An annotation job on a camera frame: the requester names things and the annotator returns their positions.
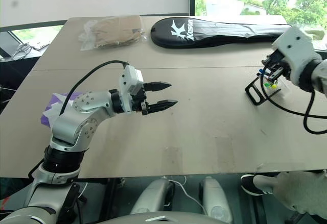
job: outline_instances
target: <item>black shoe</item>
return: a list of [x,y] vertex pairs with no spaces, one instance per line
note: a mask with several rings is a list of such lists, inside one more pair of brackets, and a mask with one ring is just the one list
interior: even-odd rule
[[254,178],[254,175],[250,175],[250,174],[241,176],[241,187],[243,188],[243,190],[246,193],[248,193],[252,196],[261,196],[264,194],[272,194],[272,192],[265,192],[265,191],[258,189],[253,183],[253,178]]

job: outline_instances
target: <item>floor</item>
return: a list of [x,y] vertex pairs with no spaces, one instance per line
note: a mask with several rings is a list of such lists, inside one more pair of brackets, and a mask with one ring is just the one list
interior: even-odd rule
[[[189,195],[198,199],[199,183],[207,175],[187,176],[185,189]],[[229,202],[234,224],[252,224],[255,222],[255,214],[253,208],[253,199],[247,195],[240,187],[240,174],[212,175],[218,180],[225,191]],[[138,177],[125,178],[123,187],[117,189],[115,201],[112,210],[117,216],[123,216],[130,213],[133,204],[136,202],[141,192],[154,180],[159,177]],[[174,176],[169,179],[183,182],[184,177]],[[83,189],[85,183],[79,183]],[[18,209],[22,207],[24,197],[29,186],[12,195],[4,204],[4,209]],[[98,183],[89,183],[85,189],[84,195],[87,197],[87,203],[82,206],[83,223],[94,222],[98,219],[100,208],[103,200],[105,186]],[[265,208],[266,220],[262,224],[280,224],[284,220],[292,216],[293,211],[286,209],[272,195],[263,196],[263,204]],[[175,196],[173,200],[173,211],[195,212],[201,213],[201,208],[191,199],[187,198],[180,187],[176,186]],[[310,216],[306,215],[299,224],[316,223]]]

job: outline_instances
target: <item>wooden table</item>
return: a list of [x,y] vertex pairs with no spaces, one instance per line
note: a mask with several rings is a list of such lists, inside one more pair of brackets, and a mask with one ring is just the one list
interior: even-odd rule
[[[144,17],[146,29],[158,17]],[[119,114],[98,128],[82,162],[81,178],[267,172],[326,167],[327,135],[311,135],[302,118],[270,103],[254,106],[244,88],[255,78],[270,43],[203,49],[164,49],[148,42],[81,52],[77,39],[87,18],[70,19],[26,77],[0,116],[0,176],[26,177],[43,157],[50,129],[40,117],[52,93],[65,93],[94,66],[130,62],[145,82],[172,87],[149,92],[148,101],[176,99],[163,112]],[[118,88],[119,65],[94,73],[77,91]],[[309,94],[289,83],[283,106],[304,112]],[[326,114],[316,96],[312,113]],[[315,130],[326,123],[310,119]]]

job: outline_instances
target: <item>purple cloth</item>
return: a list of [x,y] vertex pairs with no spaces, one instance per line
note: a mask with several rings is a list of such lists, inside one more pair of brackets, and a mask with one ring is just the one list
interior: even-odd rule
[[[75,100],[75,98],[78,97],[80,94],[83,94],[83,93],[82,93],[82,92],[74,92],[74,93],[70,96],[69,100],[70,100],[70,101]],[[63,103],[63,102],[62,102],[61,100],[59,100],[58,97],[56,97],[55,95],[52,94],[51,99],[50,99],[48,105],[45,107],[45,111],[46,111],[46,110],[49,110],[49,109],[51,108],[51,105],[54,104],[54,103]],[[50,123],[49,123],[48,118],[45,117],[43,114],[42,114],[40,120],[41,120],[41,124],[42,124],[42,125],[45,125],[45,126],[50,127]]]

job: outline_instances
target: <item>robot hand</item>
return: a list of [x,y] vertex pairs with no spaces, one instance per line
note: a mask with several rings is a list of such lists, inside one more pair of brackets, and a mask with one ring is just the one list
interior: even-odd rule
[[272,45],[275,50],[262,63],[268,70],[268,81],[281,75],[307,92],[317,90],[327,97],[327,60],[322,60],[308,36],[298,28],[290,28]]

